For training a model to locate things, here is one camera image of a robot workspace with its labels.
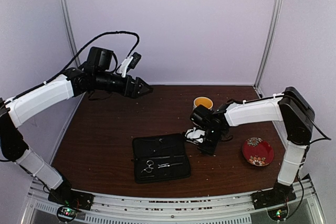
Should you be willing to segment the silver straight hair scissors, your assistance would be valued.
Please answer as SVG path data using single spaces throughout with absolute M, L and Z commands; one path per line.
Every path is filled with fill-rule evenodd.
M 173 166 L 180 166 L 183 165 L 182 162 L 177 163 L 162 163 L 162 164 L 156 164 L 153 160 L 147 160 L 145 163 L 145 168 L 141 170 L 141 173 L 147 173 L 151 174 L 155 169 L 163 169 L 163 168 L 169 168 Z

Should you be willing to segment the white floral mug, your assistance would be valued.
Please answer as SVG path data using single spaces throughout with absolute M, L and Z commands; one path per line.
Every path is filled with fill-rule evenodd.
M 213 101 L 208 97 L 197 97 L 193 101 L 193 108 L 197 108 L 199 105 L 211 110 L 213 108 Z

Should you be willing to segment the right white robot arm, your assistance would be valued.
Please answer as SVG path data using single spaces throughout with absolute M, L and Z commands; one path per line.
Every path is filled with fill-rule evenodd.
M 256 100 L 228 100 L 216 110 L 198 105 L 190 116 L 193 128 L 184 134 L 205 154 L 213 155 L 217 143 L 231 127 L 245 124 L 272 122 L 286 133 L 286 151 L 277 186 L 269 192 L 272 203 L 279 204 L 289 196 L 297 172 L 304 164 L 304 154 L 312 138 L 315 112 L 295 87 L 287 87 L 282 93 Z

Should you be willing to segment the red floral plate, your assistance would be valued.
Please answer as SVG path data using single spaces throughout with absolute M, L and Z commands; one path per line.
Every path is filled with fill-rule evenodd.
M 241 152 L 245 160 L 256 167 L 268 166 L 274 160 L 274 149 L 259 137 L 247 139 L 242 145 Z

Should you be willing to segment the right aluminium corner post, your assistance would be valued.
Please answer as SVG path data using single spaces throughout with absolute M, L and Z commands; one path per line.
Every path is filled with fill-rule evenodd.
M 269 24 L 269 29 L 266 37 L 266 42 L 264 46 L 264 50 L 262 53 L 261 62 L 259 65 L 259 69 L 257 72 L 257 77 L 254 82 L 254 88 L 257 90 L 257 92 L 261 91 L 261 81 L 263 78 L 263 75 L 266 70 L 267 62 L 270 56 L 272 43 L 274 42 L 275 34 L 276 34 L 276 27 L 279 20 L 281 8 L 282 8 L 283 0 L 274 0 L 273 9 L 271 13 L 271 19 Z

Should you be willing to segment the black zippered tool case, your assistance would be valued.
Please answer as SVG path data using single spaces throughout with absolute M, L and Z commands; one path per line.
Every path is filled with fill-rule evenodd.
M 163 182 L 188 178 L 191 176 L 191 166 L 186 154 L 184 137 L 180 133 L 137 137 L 132 141 L 134 180 L 138 184 Z M 182 162 L 183 165 L 163 169 L 155 169 L 153 173 L 141 173 L 147 160 L 156 164 Z

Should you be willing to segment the left aluminium corner post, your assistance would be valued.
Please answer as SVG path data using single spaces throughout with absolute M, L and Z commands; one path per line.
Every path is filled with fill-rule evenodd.
M 72 30 L 67 0 L 60 0 L 60 6 L 61 6 L 61 11 L 62 11 L 62 16 L 63 16 L 63 20 L 65 24 L 69 46 L 70 46 L 72 54 L 75 55 L 77 53 L 77 47 L 76 47 L 75 38 L 74 38 L 73 30 Z

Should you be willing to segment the aluminium front rail frame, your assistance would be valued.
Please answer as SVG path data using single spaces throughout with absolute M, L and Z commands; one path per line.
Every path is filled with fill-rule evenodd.
M 70 223 L 327 223 L 316 190 L 310 179 L 294 183 L 296 199 L 289 201 L 286 221 L 272 220 L 276 209 L 286 204 L 256 209 L 252 192 L 192 198 L 141 198 L 93 194 L 90 210 L 81 210 Z M 40 182 L 32 182 L 19 223 L 61 223 L 59 204 L 48 201 Z

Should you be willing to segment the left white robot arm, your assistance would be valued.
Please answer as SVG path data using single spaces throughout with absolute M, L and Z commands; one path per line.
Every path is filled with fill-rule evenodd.
M 142 56 L 135 52 L 127 56 L 115 71 L 109 71 L 111 60 L 115 56 L 111 50 L 92 47 L 87 61 L 79 68 L 67 68 L 54 80 L 21 96 L 1 101 L 3 156 L 43 182 L 50 193 L 64 205 L 71 205 L 76 199 L 71 183 L 33 151 L 24 141 L 19 128 L 46 109 L 87 92 L 100 90 L 132 99 L 151 93 L 153 89 L 144 80 L 128 74 Z

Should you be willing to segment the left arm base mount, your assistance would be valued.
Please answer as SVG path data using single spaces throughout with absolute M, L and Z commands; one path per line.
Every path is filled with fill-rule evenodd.
M 50 189 L 48 200 L 72 209 L 90 210 L 94 195 L 72 189 L 68 180 L 63 181 L 56 189 Z

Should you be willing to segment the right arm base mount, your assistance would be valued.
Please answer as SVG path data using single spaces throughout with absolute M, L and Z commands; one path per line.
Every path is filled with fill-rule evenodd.
M 293 184 L 290 186 L 275 182 L 273 188 L 259 190 L 251 194 L 254 209 L 269 208 L 285 204 L 287 200 L 295 200 Z

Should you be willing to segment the aluminium corner post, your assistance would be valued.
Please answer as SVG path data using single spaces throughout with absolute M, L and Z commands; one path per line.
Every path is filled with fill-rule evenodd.
M 274 42 L 275 34 L 276 34 L 276 27 L 279 20 L 281 8 L 282 8 L 283 0 L 274 0 L 273 9 L 271 13 L 271 19 L 269 24 L 269 29 L 266 37 L 266 42 L 264 46 L 264 50 L 262 53 L 261 62 L 259 65 L 259 69 L 257 72 L 257 77 L 254 82 L 254 88 L 257 90 L 257 92 L 261 91 L 261 81 L 263 78 L 263 75 L 266 70 L 267 62 L 270 56 L 272 43 Z
M 75 38 L 74 38 L 73 30 L 72 30 L 67 0 L 60 0 L 60 6 L 61 6 L 61 11 L 62 11 L 62 16 L 63 16 L 63 20 L 65 24 L 69 46 L 70 46 L 72 54 L 75 55 L 77 53 L 77 47 L 76 47 Z

